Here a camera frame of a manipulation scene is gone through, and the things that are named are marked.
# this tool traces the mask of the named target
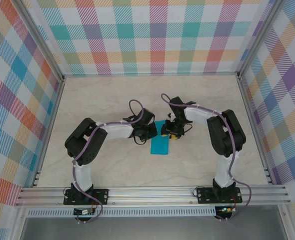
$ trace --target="red wire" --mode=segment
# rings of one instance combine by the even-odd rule
[[[94,208],[94,211],[97,209],[97,207],[98,207],[98,203],[96,203],[96,206],[95,206],[95,208]]]
[[[234,197],[234,196],[232,196],[231,195],[231,198],[233,198],[233,200],[234,200],[234,208],[235,208],[235,210],[237,209],[237,200],[236,200],[236,198]]]

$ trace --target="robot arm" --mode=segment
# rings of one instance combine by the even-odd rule
[[[170,138],[172,139],[179,139],[181,136],[185,135],[184,127],[186,124],[198,122],[207,125],[212,147],[217,153],[218,158],[217,173],[213,179],[212,191],[219,201],[224,198],[229,198],[231,193],[235,191],[236,184],[229,175],[233,149],[232,140],[226,130],[225,124],[213,112],[196,108],[195,102],[190,101],[188,103],[183,103],[179,97],[172,98],[169,102],[176,105],[191,105],[191,107],[170,105],[171,113],[169,114],[169,117],[171,120],[165,121],[165,124],[161,129],[161,134],[163,136],[170,135]],[[232,110],[226,110],[220,113],[226,119],[233,134],[236,147],[235,163],[239,157],[239,151],[242,150],[242,146],[246,142],[246,137]],[[233,164],[231,169],[232,175],[234,169],[235,164]]]
[[[134,121],[138,119],[138,116],[134,115],[124,118],[117,123],[105,124],[96,130],[90,139],[86,150],[81,157],[77,159],[76,164],[74,165],[75,179],[82,191],[86,192],[93,188],[90,163],[97,156],[104,141],[118,138],[127,139],[139,137],[142,142],[145,142],[158,134],[154,120],[150,123],[155,116],[146,108],[143,109],[143,115],[140,121],[128,124],[132,122],[132,120]],[[87,140],[85,136],[89,137],[93,130],[100,125],[102,125],[102,123],[94,122],[91,118],[85,118],[68,137],[65,141],[65,147],[67,149],[67,154],[72,159],[76,158],[86,145]],[[75,187],[77,190],[75,182],[72,183],[71,187]]]

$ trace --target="plaid wall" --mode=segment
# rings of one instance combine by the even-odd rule
[[[64,73],[156,74],[235,72],[268,0],[25,4]]]
[[[295,212],[295,0],[287,0],[260,47],[244,85],[278,184]]]
[[[261,27],[263,26],[264,21],[266,20],[267,16],[269,15],[269,12],[270,12],[274,2],[275,2],[275,0],[268,1],[268,4],[266,5],[265,10],[264,10],[261,18],[259,19],[258,24],[257,24],[257,26],[250,38],[250,41],[248,42],[248,44],[246,46],[246,49],[241,57],[241,60],[239,61],[238,65],[237,65],[237,68],[236,68],[237,72],[240,71],[240,69],[244,63],[244,60],[246,59],[246,57],[249,53],[249,50],[252,48],[252,46],[257,38],[257,35],[258,35],[259,31],[261,30]]]
[[[36,167],[58,86],[10,0],[0,0],[0,240]]]

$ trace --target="white plastic casing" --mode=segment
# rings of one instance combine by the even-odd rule
[[[208,112],[195,107],[186,107],[184,109],[184,114],[187,120],[198,122],[200,124],[205,124],[205,125],[208,125],[207,119],[216,116],[216,114],[214,114],[213,112]],[[235,160],[231,168],[232,175],[234,174],[236,160],[238,157],[239,157],[239,153],[236,152]],[[229,157],[225,157],[223,155],[217,155],[217,158],[218,158],[217,172],[214,179],[221,188],[226,188],[234,183],[234,180],[229,175],[229,167],[232,161],[232,154]]]
[[[127,139],[132,131],[133,127],[130,124],[121,124],[127,123],[127,121],[121,120],[120,124],[109,124],[102,126],[101,129],[104,129],[107,132],[106,140],[111,139]],[[75,177],[79,187],[85,192],[92,186],[92,179],[91,179],[91,164],[86,164],[79,166],[78,164],[75,165]]]

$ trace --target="floor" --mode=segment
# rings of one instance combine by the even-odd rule
[[[250,205],[239,217],[218,223],[214,217],[104,217],[92,224],[74,218],[25,221],[21,240],[287,240],[278,206]]]
[[[155,114],[156,121],[164,120],[170,107],[161,93],[217,111],[232,109],[246,135],[234,176],[251,185],[267,183],[235,76],[103,76],[66,80],[38,187],[71,184],[72,164],[64,142],[84,118],[119,121],[131,115],[129,100],[137,99]],[[138,105],[133,109],[140,110]],[[207,126],[194,123],[184,137],[170,140],[168,155],[151,155],[150,149],[151,141],[145,145],[136,145],[133,139],[106,141],[91,163],[94,186],[212,185],[217,157]]]

